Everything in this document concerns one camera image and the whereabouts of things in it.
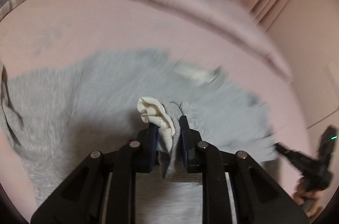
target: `wall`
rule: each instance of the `wall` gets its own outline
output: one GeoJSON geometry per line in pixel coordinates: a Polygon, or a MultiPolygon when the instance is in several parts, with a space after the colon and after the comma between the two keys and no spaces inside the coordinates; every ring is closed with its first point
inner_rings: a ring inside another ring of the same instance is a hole
{"type": "MultiPolygon", "coordinates": [[[[339,0],[289,0],[268,30],[294,72],[292,86],[308,126],[336,111],[339,102],[325,73],[339,68],[339,0]]],[[[329,124],[339,127],[339,113],[308,129],[315,155],[319,136],[329,124]]],[[[324,194],[326,204],[339,185],[339,149],[332,164],[333,185],[324,194]]]]}

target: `silver screw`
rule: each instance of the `silver screw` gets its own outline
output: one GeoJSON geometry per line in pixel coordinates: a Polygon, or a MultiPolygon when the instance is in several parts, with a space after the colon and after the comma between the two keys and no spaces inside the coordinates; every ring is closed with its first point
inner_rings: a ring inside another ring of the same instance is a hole
{"type": "Polygon", "coordinates": [[[93,158],[93,159],[96,159],[96,158],[99,158],[101,156],[101,152],[100,151],[92,151],[90,153],[90,156],[93,158]]]}
{"type": "Polygon", "coordinates": [[[132,141],[129,143],[130,147],[137,148],[140,146],[140,143],[138,141],[132,141]]]}
{"type": "Polygon", "coordinates": [[[244,152],[244,151],[238,151],[237,155],[241,159],[246,159],[248,154],[246,152],[244,152]]]}
{"type": "Polygon", "coordinates": [[[201,142],[198,143],[198,147],[200,147],[200,148],[206,148],[206,147],[208,147],[208,143],[206,143],[206,142],[204,142],[204,141],[201,141],[201,142]]]}

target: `bed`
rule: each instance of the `bed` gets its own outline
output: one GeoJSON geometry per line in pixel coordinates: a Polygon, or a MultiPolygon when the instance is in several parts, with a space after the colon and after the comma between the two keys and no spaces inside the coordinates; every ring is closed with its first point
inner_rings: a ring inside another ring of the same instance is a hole
{"type": "MultiPolygon", "coordinates": [[[[267,102],[276,141],[309,154],[288,64],[271,42],[269,46],[277,55],[276,64],[192,13],[150,0],[27,0],[0,22],[6,79],[40,67],[61,69],[101,50],[165,49],[173,60],[184,59],[207,70],[221,65],[231,80],[267,102]]],[[[36,210],[33,188],[2,132],[0,151],[1,185],[29,221],[36,210]]],[[[299,177],[281,159],[279,183],[288,194],[299,177]]]]}

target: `gray fabric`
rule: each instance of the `gray fabric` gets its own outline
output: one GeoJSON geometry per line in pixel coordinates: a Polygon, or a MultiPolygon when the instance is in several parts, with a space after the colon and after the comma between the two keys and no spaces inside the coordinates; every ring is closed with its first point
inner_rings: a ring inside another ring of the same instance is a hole
{"type": "MultiPolygon", "coordinates": [[[[2,82],[0,125],[23,159],[38,205],[91,151],[117,150],[145,128],[136,108],[142,96],[176,101],[177,109],[166,105],[172,117],[181,111],[203,140],[223,151],[246,150],[261,163],[276,158],[265,104],[222,73],[196,86],[167,58],[154,50],[99,52],[60,71],[2,82]]],[[[163,184],[157,172],[137,177],[138,223],[201,221],[201,185],[163,184]]]]}

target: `pink bed sheet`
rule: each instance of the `pink bed sheet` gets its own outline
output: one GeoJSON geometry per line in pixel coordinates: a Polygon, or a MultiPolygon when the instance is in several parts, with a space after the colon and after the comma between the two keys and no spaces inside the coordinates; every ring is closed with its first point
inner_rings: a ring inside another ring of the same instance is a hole
{"type": "MultiPolygon", "coordinates": [[[[257,54],[183,13],[143,0],[27,0],[0,23],[0,60],[8,78],[64,66],[106,49],[157,47],[229,77],[271,108],[277,141],[310,153],[304,118],[289,84],[257,54]]],[[[0,181],[26,219],[36,209],[20,159],[0,132],[0,181]]],[[[292,194],[299,173],[283,160],[281,185],[292,194]]]]}

